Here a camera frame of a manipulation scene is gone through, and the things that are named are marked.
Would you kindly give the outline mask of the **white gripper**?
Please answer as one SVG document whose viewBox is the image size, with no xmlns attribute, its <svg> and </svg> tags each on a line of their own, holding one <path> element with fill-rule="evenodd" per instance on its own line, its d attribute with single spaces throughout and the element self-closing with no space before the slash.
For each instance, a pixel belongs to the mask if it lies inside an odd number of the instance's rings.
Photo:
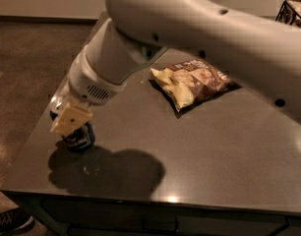
<svg viewBox="0 0 301 236">
<path fill-rule="evenodd" d="M 52 123 L 51 132 L 62 136 L 71 135 L 92 117 L 90 104 L 74 94 L 68 83 L 60 86 L 54 93 L 49 109 L 58 115 Z"/>
</svg>

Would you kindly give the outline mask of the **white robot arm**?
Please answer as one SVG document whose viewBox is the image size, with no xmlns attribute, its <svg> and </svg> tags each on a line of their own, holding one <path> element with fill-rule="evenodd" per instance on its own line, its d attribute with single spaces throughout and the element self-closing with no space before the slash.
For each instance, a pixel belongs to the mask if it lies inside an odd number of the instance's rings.
<svg viewBox="0 0 301 236">
<path fill-rule="evenodd" d="M 51 130 L 68 136 L 90 107 L 166 48 L 205 58 L 301 124 L 301 29 L 210 0 L 105 0 L 107 20 L 73 62 Z"/>
</svg>

